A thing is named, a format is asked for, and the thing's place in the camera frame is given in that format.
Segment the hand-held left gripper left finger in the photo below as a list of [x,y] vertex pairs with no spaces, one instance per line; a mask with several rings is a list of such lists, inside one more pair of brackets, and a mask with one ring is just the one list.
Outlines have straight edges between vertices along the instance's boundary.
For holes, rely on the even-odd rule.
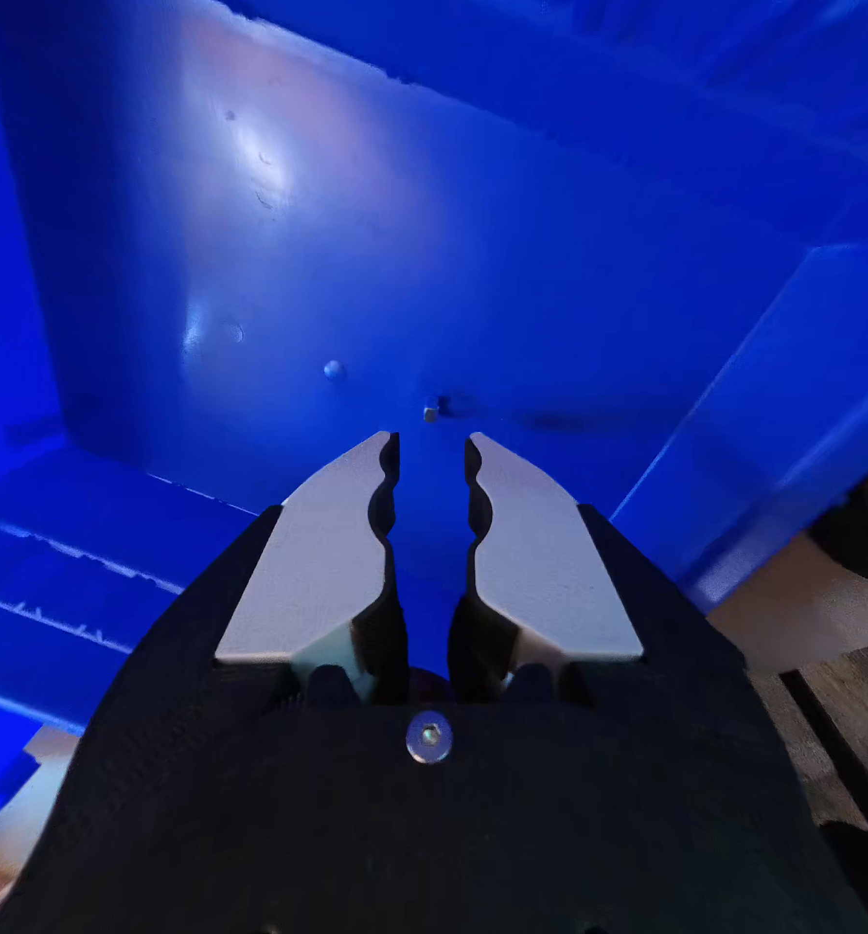
[[363,702],[407,692],[407,631],[389,534],[400,439],[378,431],[281,504],[215,651],[223,667],[278,665],[301,686],[338,666]]

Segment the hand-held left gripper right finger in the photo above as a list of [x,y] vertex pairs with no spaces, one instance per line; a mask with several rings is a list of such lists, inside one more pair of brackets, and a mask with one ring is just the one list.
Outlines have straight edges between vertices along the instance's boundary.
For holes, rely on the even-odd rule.
[[580,663],[636,663],[644,648],[577,500],[482,432],[464,444],[466,585],[448,639],[461,701],[496,700],[542,666],[556,689]]

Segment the long steel hex bolt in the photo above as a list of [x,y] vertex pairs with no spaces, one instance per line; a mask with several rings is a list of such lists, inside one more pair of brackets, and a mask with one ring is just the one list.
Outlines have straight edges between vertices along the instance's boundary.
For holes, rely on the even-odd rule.
[[423,418],[432,424],[439,420],[470,419],[477,413],[476,401],[463,393],[431,394],[425,397]]

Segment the blue plastic bin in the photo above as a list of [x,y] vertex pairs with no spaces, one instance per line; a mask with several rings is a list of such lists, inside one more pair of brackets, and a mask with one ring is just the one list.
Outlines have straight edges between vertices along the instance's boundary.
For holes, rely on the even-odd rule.
[[0,808],[378,431],[419,666],[475,432],[753,670],[868,649],[868,2],[0,2]]

